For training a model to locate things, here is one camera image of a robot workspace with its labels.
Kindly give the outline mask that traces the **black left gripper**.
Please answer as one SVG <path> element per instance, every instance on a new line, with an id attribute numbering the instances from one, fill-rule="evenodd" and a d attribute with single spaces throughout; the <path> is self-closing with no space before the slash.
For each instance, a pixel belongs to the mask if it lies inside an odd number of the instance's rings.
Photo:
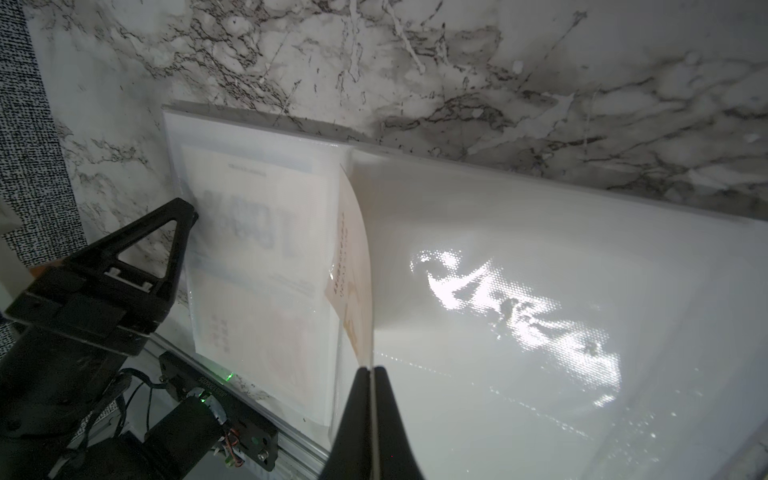
<path id="1" fill-rule="evenodd" d="M 176 298 L 186 247 L 199 215 L 175 198 L 45 270 L 5 310 L 12 321 L 125 356 L 136 356 Z M 119 255 L 173 223 L 165 272 L 154 275 Z"/>

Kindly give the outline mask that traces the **pink card gold character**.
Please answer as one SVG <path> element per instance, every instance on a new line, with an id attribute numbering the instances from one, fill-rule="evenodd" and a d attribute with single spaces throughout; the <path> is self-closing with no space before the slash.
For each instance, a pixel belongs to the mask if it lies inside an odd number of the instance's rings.
<path id="1" fill-rule="evenodd" d="M 345 172 L 339 173 L 334 257 L 325 294 L 358 364 L 371 366 L 373 298 L 369 244 L 362 211 Z"/>

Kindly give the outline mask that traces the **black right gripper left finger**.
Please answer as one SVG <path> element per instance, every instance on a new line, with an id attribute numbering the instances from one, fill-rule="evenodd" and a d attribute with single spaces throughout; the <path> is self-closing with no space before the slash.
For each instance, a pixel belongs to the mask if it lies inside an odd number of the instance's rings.
<path id="1" fill-rule="evenodd" d="M 371 372 L 357 370 L 320 480 L 368 480 L 372 472 Z"/>

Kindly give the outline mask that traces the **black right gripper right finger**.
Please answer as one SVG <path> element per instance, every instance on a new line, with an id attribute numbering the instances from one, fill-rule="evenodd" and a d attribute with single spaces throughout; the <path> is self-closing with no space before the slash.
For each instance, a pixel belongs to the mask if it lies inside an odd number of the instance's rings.
<path id="1" fill-rule="evenodd" d="M 389 375 L 384 367 L 373 370 L 376 403 L 376 442 L 380 479 L 424 478 L 405 432 Z"/>

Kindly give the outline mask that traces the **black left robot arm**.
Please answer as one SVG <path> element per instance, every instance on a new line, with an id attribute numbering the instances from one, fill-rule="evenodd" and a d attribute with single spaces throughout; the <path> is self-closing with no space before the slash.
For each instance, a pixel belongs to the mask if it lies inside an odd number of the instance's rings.
<path id="1" fill-rule="evenodd" d="M 194 207 L 174 199 L 46 269 L 7 308 L 24 331 L 1 361 L 1 475 L 181 479 L 226 435 L 194 388 L 144 440 L 90 440 L 101 412 L 144 374 L 144 349 L 176 299 Z"/>

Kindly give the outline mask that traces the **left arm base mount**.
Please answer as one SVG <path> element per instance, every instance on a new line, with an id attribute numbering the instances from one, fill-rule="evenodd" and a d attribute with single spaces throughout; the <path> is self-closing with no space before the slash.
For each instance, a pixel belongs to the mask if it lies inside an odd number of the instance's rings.
<path id="1" fill-rule="evenodd" d="M 165 352 L 159 357 L 162 375 L 170 384 L 170 395 L 177 401 L 193 390 L 215 399 L 226 415 L 224 424 L 235 454 L 249 467 L 272 472 L 278 458 L 278 429 L 215 378 L 201 373 L 180 356 Z"/>

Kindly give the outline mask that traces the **white photo album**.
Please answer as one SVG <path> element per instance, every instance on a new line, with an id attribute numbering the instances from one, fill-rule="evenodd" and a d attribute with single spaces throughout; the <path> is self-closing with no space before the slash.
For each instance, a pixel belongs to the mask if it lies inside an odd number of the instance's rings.
<path id="1" fill-rule="evenodd" d="M 339 173 L 373 363 L 430 479 L 710 479 L 767 425 L 767 226 L 168 110 L 194 352 L 322 445 L 355 370 L 326 298 Z"/>

